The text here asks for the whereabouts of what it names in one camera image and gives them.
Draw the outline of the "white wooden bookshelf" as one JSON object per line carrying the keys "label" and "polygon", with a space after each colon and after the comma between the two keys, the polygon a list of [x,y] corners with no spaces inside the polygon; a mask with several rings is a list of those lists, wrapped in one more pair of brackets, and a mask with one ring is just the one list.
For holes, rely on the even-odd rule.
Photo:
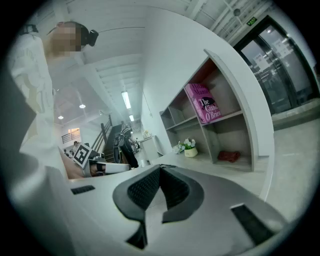
{"label": "white wooden bookshelf", "polygon": [[[218,160],[220,151],[240,152],[240,157],[248,157],[251,171],[258,166],[257,132],[248,121],[248,110],[241,98],[239,83],[232,76],[219,56],[209,50],[191,78],[182,86],[160,112],[171,146],[194,139],[199,153],[207,154],[211,163]],[[210,91],[221,117],[207,124],[201,124],[198,114],[188,96],[187,84],[203,84]]]}

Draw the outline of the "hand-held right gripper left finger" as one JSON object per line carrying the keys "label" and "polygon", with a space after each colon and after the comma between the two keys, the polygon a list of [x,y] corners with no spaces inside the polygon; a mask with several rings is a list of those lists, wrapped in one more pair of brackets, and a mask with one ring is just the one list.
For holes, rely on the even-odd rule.
{"label": "hand-held right gripper left finger", "polygon": [[145,221],[145,213],[160,187],[160,165],[120,183],[112,198],[118,210],[129,220]]}

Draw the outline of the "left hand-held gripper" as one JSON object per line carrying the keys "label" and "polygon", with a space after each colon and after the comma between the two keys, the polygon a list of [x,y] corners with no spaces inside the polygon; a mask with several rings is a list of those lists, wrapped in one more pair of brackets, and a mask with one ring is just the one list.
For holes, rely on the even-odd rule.
{"label": "left hand-held gripper", "polygon": [[73,155],[73,161],[81,167],[84,177],[94,177],[90,173],[90,165],[92,164],[105,165],[105,176],[131,170],[129,164],[106,162],[103,153],[97,152],[83,143],[78,145]]}

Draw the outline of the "long ceiling tube light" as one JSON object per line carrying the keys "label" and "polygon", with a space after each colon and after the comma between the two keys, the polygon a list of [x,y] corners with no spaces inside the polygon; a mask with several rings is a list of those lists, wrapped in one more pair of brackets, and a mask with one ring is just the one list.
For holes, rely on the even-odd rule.
{"label": "long ceiling tube light", "polygon": [[130,103],[130,99],[129,99],[128,92],[127,92],[127,91],[123,91],[123,92],[121,93],[121,95],[122,95],[122,98],[123,98],[125,107],[126,107],[127,109],[130,109],[130,108],[131,108],[131,103]]}

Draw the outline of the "white counter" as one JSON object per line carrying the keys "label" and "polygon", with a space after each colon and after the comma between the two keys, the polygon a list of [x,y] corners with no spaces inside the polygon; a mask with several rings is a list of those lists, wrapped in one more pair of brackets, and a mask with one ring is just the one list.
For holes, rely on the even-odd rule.
{"label": "white counter", "polygon": [[151,162],[163,156],[156,145],[156,136],[147,137],[139,142],[140,148],[147,161]]}

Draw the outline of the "dark staircase with railing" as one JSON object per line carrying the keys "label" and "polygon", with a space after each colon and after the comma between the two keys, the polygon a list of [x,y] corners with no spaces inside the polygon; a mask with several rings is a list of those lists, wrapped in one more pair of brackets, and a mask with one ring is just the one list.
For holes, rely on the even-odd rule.
{"label": "dark staircase with railing", "polygon": [[112,117],[109,114],[107,122],[100,124],[100,132],[91,146],[94,151],[103,153],[108,163],[116,162],[114,158],[114,141],[116,136],[121,132],[121,128],[121,124],[113,125]]}

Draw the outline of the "person in white clothes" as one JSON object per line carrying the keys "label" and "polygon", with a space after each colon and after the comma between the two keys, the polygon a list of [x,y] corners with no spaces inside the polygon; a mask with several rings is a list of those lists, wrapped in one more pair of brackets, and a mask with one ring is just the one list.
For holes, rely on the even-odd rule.
{"label": "person in white clothes", "polygon": [[54,91],[41,38],[33,34],[18,36],[8,56],[8,67],[26,103],[35,112],[20,152],[58,169],[66,178],[54,134]]}

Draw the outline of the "pink book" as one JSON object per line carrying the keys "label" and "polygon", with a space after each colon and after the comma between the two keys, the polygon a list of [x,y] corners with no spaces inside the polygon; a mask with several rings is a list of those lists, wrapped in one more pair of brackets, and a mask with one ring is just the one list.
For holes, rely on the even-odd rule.
{"label": "pink book", "polygon": [[215,99],[204,84],[188,83],[185,90],[201,124],[208,124],[222,116]]}

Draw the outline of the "red cloth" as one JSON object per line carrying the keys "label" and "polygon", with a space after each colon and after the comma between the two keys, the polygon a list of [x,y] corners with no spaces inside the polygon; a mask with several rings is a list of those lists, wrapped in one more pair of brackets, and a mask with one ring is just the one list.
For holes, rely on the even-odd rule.
{"label": "red cloth", "polygon": [[239,159],[240,156],[241,154],[238,151],[220,151],[217,159],[219,161],[234,163]]}

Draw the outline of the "potted white flowers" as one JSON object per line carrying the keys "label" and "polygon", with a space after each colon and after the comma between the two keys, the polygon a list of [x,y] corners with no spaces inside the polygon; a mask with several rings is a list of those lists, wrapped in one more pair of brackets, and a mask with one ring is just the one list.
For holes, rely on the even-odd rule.
{"label": "potted white flowers", "polygon": [[175,154],[184,153],[185,157],[193,158],[198,154],[198,150],[196,149],[196,141],[194,139],[186,138],[183,142],[178,142],[172,148],[172,151]]}

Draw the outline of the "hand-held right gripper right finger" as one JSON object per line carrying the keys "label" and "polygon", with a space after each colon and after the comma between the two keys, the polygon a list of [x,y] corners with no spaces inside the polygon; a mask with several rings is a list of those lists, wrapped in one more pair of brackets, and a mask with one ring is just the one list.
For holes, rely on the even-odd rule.
{"label": "hand-held right gripper right finger", "polygon": [[159,187],[167,207],[167,211],[162,215],[164,224],[188,219],[204,201],[203,187],[170,165],[160,167]]}

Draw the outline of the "person's left hand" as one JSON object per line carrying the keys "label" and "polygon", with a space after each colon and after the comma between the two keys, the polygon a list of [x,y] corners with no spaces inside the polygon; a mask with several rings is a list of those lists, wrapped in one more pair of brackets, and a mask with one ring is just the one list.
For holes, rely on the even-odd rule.
{"label": "person's left hand", "polygon": [[106,165],[101,163],[94,163],[90,165],[90,175],[92,177],[104,176],[106,174]]}

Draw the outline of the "black framed glass door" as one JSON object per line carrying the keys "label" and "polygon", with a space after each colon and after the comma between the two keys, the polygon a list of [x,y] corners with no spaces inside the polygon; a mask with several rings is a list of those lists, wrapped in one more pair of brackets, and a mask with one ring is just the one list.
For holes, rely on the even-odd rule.
{"label": "black framed glass door", "polygon": [[266,16],[234,46],[255,75],[271,114],[279,114],[319,98],[305,56],[286,31]]}

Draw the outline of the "person's left forearm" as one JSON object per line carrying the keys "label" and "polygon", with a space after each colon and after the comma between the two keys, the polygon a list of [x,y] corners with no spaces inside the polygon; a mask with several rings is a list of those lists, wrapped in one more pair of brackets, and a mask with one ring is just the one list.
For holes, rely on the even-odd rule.
{"label": "person's left forearm", "polygon": [[72,159],[67,157],[64,152],[59,149],[59,153],[67,174],[68,179],[81,179],[84,177],[83,171]]}

